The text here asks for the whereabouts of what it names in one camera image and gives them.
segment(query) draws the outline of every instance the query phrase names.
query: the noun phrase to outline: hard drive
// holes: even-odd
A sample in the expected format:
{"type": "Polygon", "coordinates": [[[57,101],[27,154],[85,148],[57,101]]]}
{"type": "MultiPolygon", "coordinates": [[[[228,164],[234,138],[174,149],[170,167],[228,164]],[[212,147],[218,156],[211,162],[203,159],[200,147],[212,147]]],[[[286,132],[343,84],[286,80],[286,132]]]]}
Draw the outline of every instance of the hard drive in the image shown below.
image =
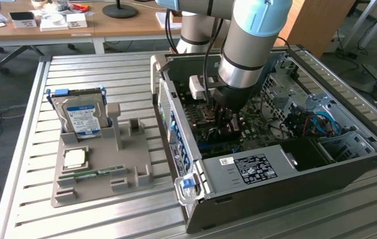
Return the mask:
{"type": "Polygon", "coordinates": [[[105,115],[105,89],[47,90],[48,101],[56,111],[64,132],[73,132],[76,138],[100,136],[100,128],[109,126],[105,115]]]}

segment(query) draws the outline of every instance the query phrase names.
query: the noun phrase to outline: aluminum work table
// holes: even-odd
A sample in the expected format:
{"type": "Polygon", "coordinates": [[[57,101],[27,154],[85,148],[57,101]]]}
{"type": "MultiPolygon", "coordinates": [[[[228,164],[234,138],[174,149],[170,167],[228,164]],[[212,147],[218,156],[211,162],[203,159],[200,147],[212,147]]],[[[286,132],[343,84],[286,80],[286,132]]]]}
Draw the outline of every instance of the aluminum work table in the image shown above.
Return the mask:
{"type": "MultiPolygon", "coordinates": [[[[196,234],[184,233],[151,104],[150,57],[159,53],[163,52],[57,56],[39,63],[0,200],[0,239],[377,239],[377,169],[342,190],[196,234]],[[139,117],[146,125],[155,186],[52,208],[60,123],[43,92],[92,88],[99,84],[107,88],[108,102],[120,103],[119,121],[139,117]]],[[[310,62],[377,125],[377,113],[363,99],[333,79],[323,66],[310,62]]]]}

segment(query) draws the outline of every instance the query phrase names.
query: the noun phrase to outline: blue hard drive label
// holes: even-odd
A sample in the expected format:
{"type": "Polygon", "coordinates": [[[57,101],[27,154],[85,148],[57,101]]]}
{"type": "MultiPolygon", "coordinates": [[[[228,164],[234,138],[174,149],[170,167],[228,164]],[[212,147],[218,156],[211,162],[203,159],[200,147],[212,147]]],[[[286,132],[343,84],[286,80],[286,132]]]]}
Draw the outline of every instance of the blue hard drive label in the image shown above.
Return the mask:
{"type": "Polygon", "coordinates": [[[276,173],[263,154],[234,159],[234,163],[246,184],[276,177],[276,173]]]}
{"type": "Polygon", "coordinates": [[[95,106],[75,106],[67,108],[67,114],[75,133],[79,138],[93,137],[100,132],[100,124],[97,118],[93,116],[95,106]]]}

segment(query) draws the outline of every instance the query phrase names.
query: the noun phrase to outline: black lamp base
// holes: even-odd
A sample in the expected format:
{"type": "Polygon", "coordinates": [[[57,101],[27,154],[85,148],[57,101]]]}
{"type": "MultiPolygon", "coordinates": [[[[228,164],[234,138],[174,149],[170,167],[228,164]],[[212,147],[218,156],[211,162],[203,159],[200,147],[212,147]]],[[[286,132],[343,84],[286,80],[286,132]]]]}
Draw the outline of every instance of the black lamp base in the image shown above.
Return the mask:
{"type": "Polygon", "coordinates": [[[116,4],[111,4],[103,7],[103,14],[112,18],[130,18],[138,14],[138,10],[128,5],[120,5],[117,8],[116,4]]]}

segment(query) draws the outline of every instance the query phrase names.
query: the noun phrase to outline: wooden desk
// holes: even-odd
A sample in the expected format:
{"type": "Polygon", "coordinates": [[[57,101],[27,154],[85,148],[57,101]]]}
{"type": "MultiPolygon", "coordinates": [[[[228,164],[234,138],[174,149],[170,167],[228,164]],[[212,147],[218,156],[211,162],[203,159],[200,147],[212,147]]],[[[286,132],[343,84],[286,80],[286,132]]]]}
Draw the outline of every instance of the wooden desk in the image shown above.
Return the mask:
{"type": "MultiPolygon", "coordinates": [[[[88,27],[41,32],[39,27],[15,28],[12,22],[0,27],[0,46],[41,45],[59,43],[93,43],[95,53],[103,54],[103,43],[119,40],[164,39],[164,30],[155,18],[158,10],[132,5],[138,15],[128,19],[115,19],[103,14],[103,7],[112,2],[85,2],[91,6],[92,15],[87,15],[88,27]]],[[[142,4],[159,8],[155,2],[142,4]]],[[[29,0],[0,3],[0,13],[8,17],[9,12],[35,9],[29,0]]]]}

